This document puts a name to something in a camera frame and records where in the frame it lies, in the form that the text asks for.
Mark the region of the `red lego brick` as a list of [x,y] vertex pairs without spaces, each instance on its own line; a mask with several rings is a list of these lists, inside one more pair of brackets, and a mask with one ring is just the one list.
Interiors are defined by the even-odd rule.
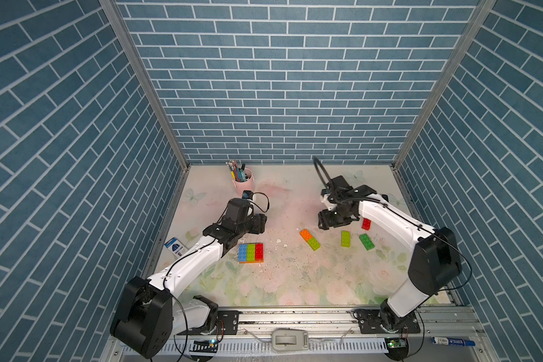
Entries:
[[255,262],[263,262],[263,260],[264,260],[263,244],[262,243],[255,244],[254,261]]
[[361,227],[363,230],[369,231],[371,228],[371,220],[363,218]]

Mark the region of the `light blue lego brick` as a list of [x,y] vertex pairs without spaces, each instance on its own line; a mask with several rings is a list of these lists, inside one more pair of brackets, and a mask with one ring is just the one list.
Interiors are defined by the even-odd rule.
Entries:
[[247,244],[240,244],[238,249],[238,262],[247,262]]

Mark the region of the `lime green lego brick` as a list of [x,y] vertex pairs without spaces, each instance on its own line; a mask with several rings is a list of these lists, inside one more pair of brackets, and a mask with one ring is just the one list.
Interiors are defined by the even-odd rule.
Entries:
[[256,261],[256,244],[248,244],[246,246],[245,252],[245,261],[246,262],[255,262]]

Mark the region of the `orange lego brick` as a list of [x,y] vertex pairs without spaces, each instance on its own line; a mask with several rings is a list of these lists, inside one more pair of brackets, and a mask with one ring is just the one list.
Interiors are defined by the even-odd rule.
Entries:
[[305,241],[309,241],[313,238],[312,234],[307,229],[300,231],[300,235]]

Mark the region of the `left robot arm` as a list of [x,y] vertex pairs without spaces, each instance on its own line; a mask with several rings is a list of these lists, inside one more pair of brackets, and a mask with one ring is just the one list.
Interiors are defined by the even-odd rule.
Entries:
[[205,270],[220,261],[247,234],[264,233],[268,208],[256,203],[257,193],[244,191],[228,201],[220,218],[176,261],[147,277],[134,277],[119,298],[110,333],[142,357],[151,360],[178,333],[191,332],[223,338],[219,306],[203,296],[188,303],[183,291]]

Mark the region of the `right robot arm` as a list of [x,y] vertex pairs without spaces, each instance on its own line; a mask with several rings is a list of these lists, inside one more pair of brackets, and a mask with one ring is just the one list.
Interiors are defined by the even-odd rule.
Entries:
[[384,323],[404,320],[461,274],[462,255],[450,229],[422,223],[393,206],[375,189],[366,185],[354,188],[343,176],[329,176],[319,158],[312,161],[324,185],[321,197],[326,208],[318,213],[320,229],[369,220],[410,252],[407,280],[381,304],[379,316]]

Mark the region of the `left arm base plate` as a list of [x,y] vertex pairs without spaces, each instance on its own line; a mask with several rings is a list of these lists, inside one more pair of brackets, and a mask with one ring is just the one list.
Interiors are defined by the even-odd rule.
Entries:
[[240,312],[237,310],[219,310],[211,312],[207,320],[198,328],[202,335],[213,335],[219,333],[223,336],[236,335],[238,333]]

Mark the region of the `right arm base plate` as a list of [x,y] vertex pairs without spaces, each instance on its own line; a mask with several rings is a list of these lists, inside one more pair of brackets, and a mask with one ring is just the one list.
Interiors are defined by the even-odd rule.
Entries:
[[351,314],[357,321],[362,334],[411,334],[421,332],[419,320],[414,312],[402,318],[381,309],[355,309]]

